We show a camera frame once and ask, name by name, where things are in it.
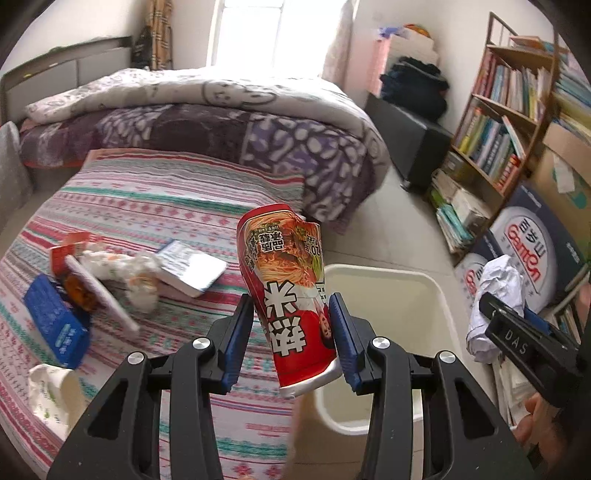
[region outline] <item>human hand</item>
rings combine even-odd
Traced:
[[[542,458],[553,466],[566,448],[560,427],[553,422],[557,410],[539,393],[527,399],[524,406],[530,414],[519,422],[513,434],[521,446],[537,443]]]

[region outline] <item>dark clothes pile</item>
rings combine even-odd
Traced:
[[[443,97],[449,89],[447,80],[432,63],[400,57],[382,81],[381,98],[402,106],[432,122],[447,110]]]

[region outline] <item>instant noodle cup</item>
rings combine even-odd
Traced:
[[[285,203],[251,210],[236,229],[240,271],[279,377],[294,398],[340,377],[324,293],[320,227]]]

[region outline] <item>striped bedsheet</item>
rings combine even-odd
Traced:
[[[210,290],[190,303],[161,297],[156,314],[129,305],[123,286],[109,289],[141,325],[137,340],[102,312],[93,316],[92,343],[80,368],[90,400],[132,351],[176,351],[233,313],[246,292],[236,258],[235,228],[250,208],[277,201],[301,210],[303,178],[270,175],[196,154],[95,150],[84,168],[29,221],[0,261],[0,420],[36,472],[46,472],[61,441],[28,408],[27,373],[56,364],[22,297],[39,273],[49,273],[47,249],[68,232],[92,231],[121,252],[156,251],[179,239],[229,263]],[[170,478],[168,392],[163,392],[160,469]],[[212,397],[225,478],[277,479],[287,458],[293,402],[278,396],[271,350],[255,321],[238,383]]]

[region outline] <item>white book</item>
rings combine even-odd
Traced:
[[[178,240],[171,240],[156,252],[161,268],[158,278],[195,298],[204,293],[228,264]]]

